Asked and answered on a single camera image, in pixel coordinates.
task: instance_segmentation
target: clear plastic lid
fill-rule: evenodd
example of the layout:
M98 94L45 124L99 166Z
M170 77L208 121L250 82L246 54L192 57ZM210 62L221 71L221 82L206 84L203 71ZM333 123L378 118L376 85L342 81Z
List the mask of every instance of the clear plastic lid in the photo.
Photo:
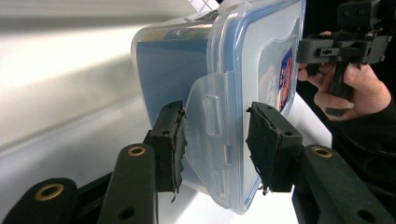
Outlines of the clear plastic lid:
M183 101L189 165L213 200L237 214L248 210L261 182L245 143L245 111L258 101L288 115L303 17L304 0L246 1L134 37L134 68L151 123L163 105Z

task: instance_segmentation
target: sticker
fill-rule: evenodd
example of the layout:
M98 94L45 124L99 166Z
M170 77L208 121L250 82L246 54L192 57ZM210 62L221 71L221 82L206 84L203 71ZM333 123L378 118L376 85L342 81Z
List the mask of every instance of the sticker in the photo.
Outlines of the sticker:
M282 63L280 65L280 74L279 74L279 89L278 89L278 102L279 102L279 111L282 111L286 105L286 102L289 98L290 91L290 77L291 77L291 66L292 66L292 53L291 48L286 53L285 57L282 59Z

